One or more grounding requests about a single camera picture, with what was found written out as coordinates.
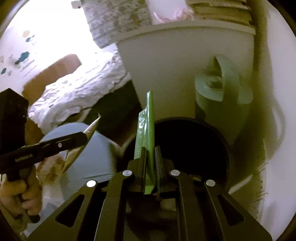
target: green packet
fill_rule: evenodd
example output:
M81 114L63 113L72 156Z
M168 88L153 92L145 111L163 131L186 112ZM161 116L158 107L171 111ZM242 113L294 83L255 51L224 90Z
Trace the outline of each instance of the green packet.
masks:
M154 108L153 108L153 93L147 93L147 106L139 113L138 129L136 137L136 146L134 158L140 158L141 149L145 147L147 150L147 171L145 194L151 194L155 187L155 167L154 167Z

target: dark hole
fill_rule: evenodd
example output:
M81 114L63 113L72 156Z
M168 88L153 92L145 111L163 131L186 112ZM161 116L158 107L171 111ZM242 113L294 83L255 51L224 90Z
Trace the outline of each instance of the dark hole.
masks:
M56 217L56 221L69 228L73 227L83 200L83 194L77 196L73 202Z
M134 139L126 148L118 171L133 160ZM224 186L228 176L227 149L214 128L191 120L168 119L155 124L155 146L160 146L163 158L172 160L177 170L213 179Z
M229 226L234 226L244 220L244 217L223 196L218 195L218 199Z

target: green object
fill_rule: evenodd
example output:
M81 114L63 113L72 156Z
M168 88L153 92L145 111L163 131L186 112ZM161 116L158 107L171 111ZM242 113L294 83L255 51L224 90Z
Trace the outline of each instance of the green object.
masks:
M233 145L247 120L253 92L226 56L217 55L215 64L214 73L195 77L196 101L205 113L205 122Z
M140 158L141 149L147 149L147 171L146 171L146 185L145 194L151 194L155 187L155 162L154 162L154 147L155 147L155 133L154 133L154 108L153 108L153 93L147 93L147 106L139 113L138 129L136 137L136 146L134 158Z

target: metal pin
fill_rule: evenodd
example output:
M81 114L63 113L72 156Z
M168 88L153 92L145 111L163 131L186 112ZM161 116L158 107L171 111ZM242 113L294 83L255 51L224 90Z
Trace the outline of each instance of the metal pin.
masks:
M210 179L210 180L207 180L207 181L206 181L206 184L207 184L208 186L210 186L210 187L213 187L213 186L215 186L216 183L215 183L215 181L213 181L213 180Z
M89 188L92 188L96 185L96 181L95 180L90 180L86 183L86 185L89 187Z
M123 174L124 176L126 176L126 177L132 175L132 173L133 173L133 172L132 172L131 170L125 170L125 171L122 172L122 174Z
M172 176L180 175L180 172L178 170L172 170L172 171L170 171L170 173L171 173Z

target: teal stain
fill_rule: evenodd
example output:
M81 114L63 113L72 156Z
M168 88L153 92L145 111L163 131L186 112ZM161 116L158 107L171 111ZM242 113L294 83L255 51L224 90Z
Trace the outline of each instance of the teal stain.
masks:
M35 37L35 35L33 35L33 36L30 37L30 38L27 38L27 39L26 39L26 42L30 42L31 38L34 38L34 37Z
M5 72L6 72L6 68L4 68L4 69L2 70L1 74L5 74Z
M30 53L29 53L28 51L22 53L22 54L20 55L19 60L15 62L15 65L19 64L20 62L23 62L26 58L29 57L29 54L30 54Z

